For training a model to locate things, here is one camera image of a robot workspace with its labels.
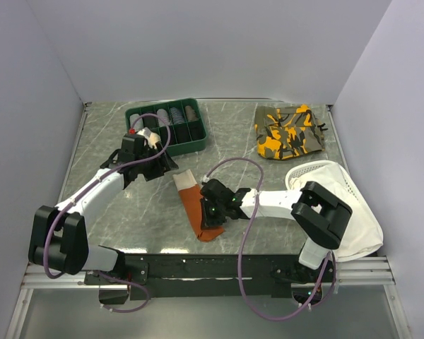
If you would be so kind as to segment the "orange underwear beige waistband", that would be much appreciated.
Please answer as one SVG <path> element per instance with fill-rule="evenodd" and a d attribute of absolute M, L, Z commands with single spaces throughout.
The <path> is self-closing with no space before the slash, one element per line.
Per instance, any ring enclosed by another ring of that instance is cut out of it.
<path fill-rule="evenodd" d="M 225 230 L 221 225 L 212 230 L 203 230 L 201 228 L 203 222 L 201 210 L 202 195 L 200 186 L 191 170 L 188 169 L 182 173 L 174 174 L 172 178 L 196 238 L 201 242 L 210 242 L 224 233 Z"/>

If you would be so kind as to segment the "green divided organizer tray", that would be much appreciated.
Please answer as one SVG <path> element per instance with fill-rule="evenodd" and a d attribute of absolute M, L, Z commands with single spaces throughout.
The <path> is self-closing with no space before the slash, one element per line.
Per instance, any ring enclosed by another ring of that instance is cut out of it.
<path fill-rule="evenodd" d="M 190 105 L 195 109 L 199 117 L 198 121 L 187 121 L 184 113 L 184 107 L 187 105 Z M 176 107 L 183 113 L 185 119 L 183 124 L 172 123 L 172 117 L 170 114 L 171 107 Z M 156 114 L 156 111 L 160 108 L 166 109 L 169 113 L 171 125 L 159 126 L 159 117 Z M 131 129 L 129 126 L 129 117 L 132 114 L 140 114 L 142 121 L 144 117 L 155 117 L 157 119 L 158 127 L 150 130 L 161 137 L 162 143 L 166 143 L 167 134 L 171 133 L 170 145 L 167 148 L 167 152 L 172 157 L 199 152 L 206 148 L 207 131 L 202 119 L 201 110 L 199 109 L 199 104 L 194 98 L 159 102 L 142 107 L 130 108 L 124 114 L 126 128 L 128 130 Z"/>

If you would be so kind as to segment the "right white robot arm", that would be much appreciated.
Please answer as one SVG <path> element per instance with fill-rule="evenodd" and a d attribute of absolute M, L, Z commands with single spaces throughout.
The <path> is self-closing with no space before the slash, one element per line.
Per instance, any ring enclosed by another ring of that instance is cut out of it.
<path fill-rule="evenodd" d="M 319 275 L 320 265 L 330 251 L 342 242 L 352 208 L 317 182 L 301 189 L 258 191 L 241 188 L 232 191 L 217 179 L 210 179 L 200 190 L 201 225 L 214 229 L 231 220 L 283 218 L 296 221 L 307 235 L 295 273 L 303 281 Z"/>

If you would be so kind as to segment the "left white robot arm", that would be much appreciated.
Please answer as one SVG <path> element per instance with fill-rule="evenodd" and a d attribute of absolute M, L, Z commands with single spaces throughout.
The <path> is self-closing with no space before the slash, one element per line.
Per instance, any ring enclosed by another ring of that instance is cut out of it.
<path fill-rule="evenodd" d="M 43 266 L 51 279 L 97 270 L 109 283 L 123 281 L 126 277 L 124 253 L 91 245 L 87 227 L 138 176 L 150 181 L 177 169 L 166 150 L 167 145 L 162 143 L 160 136 L 149 129 L 126 134 L 120 148 L 112 152 L 79 191 L 54 207 L 37 209 L 29 261 Z"/>

